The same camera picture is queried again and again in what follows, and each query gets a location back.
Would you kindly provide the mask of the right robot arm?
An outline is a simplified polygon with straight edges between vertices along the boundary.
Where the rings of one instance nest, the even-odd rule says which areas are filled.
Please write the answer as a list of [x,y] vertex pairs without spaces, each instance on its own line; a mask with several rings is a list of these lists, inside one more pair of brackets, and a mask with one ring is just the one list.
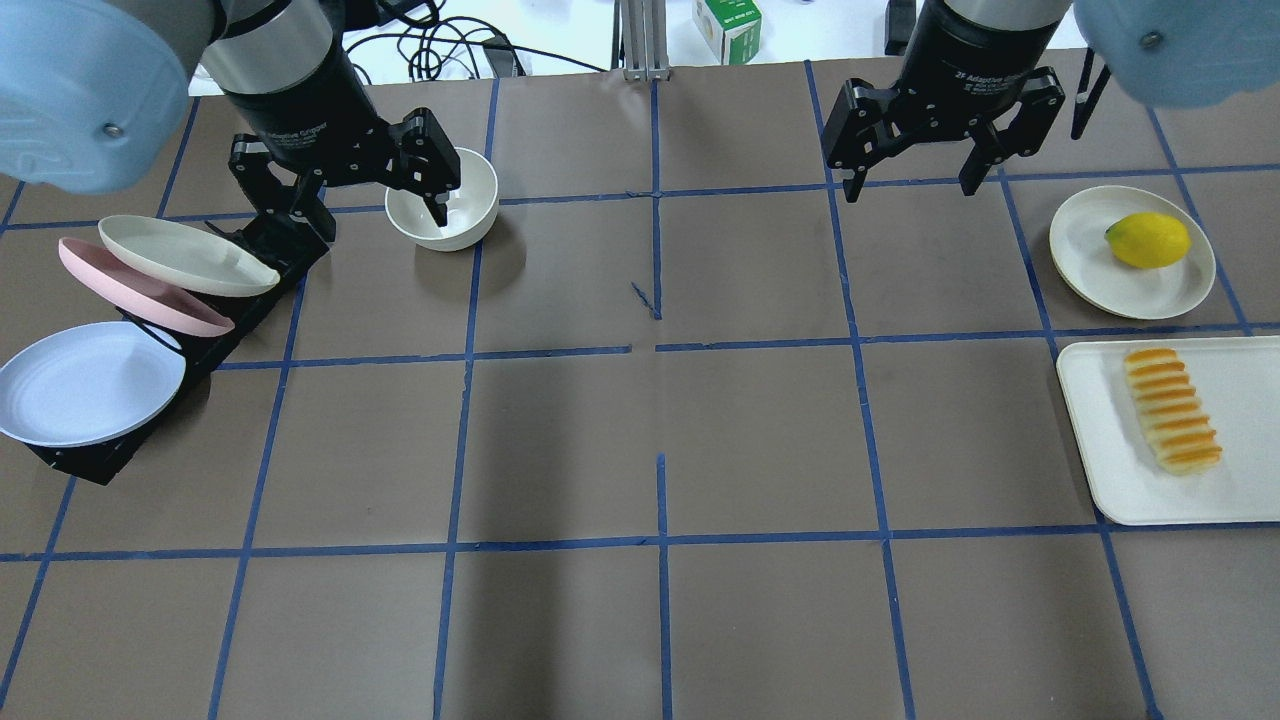
[[927,1],[893,85],[841,86],[823,160],[854,202],[879,161],[970,141],[957,173],[969,196],[1001,163],[1037,154],[1062,109],[1080,137],[1111,82],[1149,108],[1275,85],[1277,33],[1275,1]]

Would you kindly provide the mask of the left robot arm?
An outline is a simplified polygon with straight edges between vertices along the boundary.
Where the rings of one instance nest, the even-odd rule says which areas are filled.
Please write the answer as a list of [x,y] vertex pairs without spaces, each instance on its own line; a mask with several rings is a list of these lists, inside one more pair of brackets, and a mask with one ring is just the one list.
[[321,1],[5,1],[3,173],[68,193],[136,184],[204,68],[250,126],[229,165],[266,217],[333,236],[324,187],[378,183],[448,222],[463,183],[435,115],[381,119]]

